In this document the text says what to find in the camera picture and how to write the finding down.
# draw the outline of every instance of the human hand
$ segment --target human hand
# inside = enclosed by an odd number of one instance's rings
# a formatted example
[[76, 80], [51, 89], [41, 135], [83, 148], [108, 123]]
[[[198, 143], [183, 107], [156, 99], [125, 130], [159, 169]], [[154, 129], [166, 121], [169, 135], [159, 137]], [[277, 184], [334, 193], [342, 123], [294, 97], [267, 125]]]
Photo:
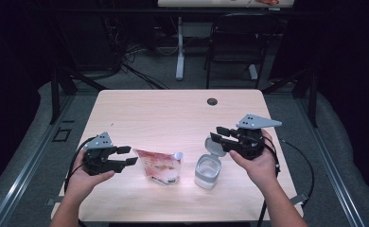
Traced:
[[85, 170], [83, 166], [83, 157], [87, 150], [82, 149], [78, 157], [73, 164], [73, 170], [78, 168], [70, 177], [69, 185], [67, 185], [67, 190], [64, 194], [64, 198], [70, 200], [75, 204], [80, 204], [84, 201], [84, 199], [93, 191], [94, 187], [103, 183], [109, 179], [111, 179], [114, 175], [114, 171], [108, 171], [105, 173], [101, 173], [95, 176], [90, 176]]
[[[272, 140], [272, 137], [266, 131], [261, 131], [262, 136]], [[265, 144], [270, 148], [273, 148], [271, 142], [267, 139], [265, 139]], [[232, 159], [246, 170], [249, 178], [261, 191], [269, 187], [271, 183], [277, 182], [275, 175], [275, 160], [267, 148], [264, 148], [262, 154], [253, 160], [243, 158], [234, 150], [231, 150], [229, 153]]]

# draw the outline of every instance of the clear plastic bag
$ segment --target clear plastic bag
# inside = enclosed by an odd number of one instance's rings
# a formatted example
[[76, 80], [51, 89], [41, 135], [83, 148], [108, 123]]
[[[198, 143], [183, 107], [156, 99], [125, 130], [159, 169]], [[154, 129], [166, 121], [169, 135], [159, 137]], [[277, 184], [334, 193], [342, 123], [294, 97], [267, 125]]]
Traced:
[[151, 152], [134, 149], [140, 158], [146, 176], [161, 184], [175, 184], [179, 181], [183, 154]]

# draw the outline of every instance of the gray metal bracket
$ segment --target gray metal bracket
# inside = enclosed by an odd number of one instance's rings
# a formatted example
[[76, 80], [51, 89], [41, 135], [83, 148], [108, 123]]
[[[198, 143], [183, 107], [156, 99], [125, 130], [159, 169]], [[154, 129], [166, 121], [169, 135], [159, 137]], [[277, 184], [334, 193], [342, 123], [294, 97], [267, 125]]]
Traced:
[[271, 119], [253, 115], [250, 113], [244, 116], [236, 124], [238, 128], [248, 129], [248, 130], [258, 130], [262, 128], [276, 127], [276, 126], [281, 126], [281, 125], [282, 125], [282, 122], [280, 121], [271, 120]]
[[112, 143], [108, 132], [103, 132], [100, 135], [97, 135], [96, 138], [84, 145], [86, 149], [112, 148], [113, 146], [114, 144]]

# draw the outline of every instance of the jar lid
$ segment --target jar lid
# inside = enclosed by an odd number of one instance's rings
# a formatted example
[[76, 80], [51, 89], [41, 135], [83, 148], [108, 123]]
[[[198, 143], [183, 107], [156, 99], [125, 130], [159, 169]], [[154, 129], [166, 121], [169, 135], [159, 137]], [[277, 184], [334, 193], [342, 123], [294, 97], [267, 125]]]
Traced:
[[226, 152], [223, 151], [222, 145], [219, 143], [216, 143], [212, 141], [211, 136], [208, 135], [208, 137], [205, 139], [205, 148], [211, 153], [215, 154], [219, 157], [223, 157], [226, 155]]

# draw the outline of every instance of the office chair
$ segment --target office chair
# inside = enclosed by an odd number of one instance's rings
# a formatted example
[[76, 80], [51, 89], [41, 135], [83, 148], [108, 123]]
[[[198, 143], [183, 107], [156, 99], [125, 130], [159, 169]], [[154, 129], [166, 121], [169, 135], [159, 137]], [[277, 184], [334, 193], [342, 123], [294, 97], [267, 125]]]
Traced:
[[211, 26], [210, 41], [205, 58], [206, 88], [209, 88], [211, 62], [247, 65], [258, 64], [258, 87], [264, 60], [278, 21], [267, 14], [228, 13]]

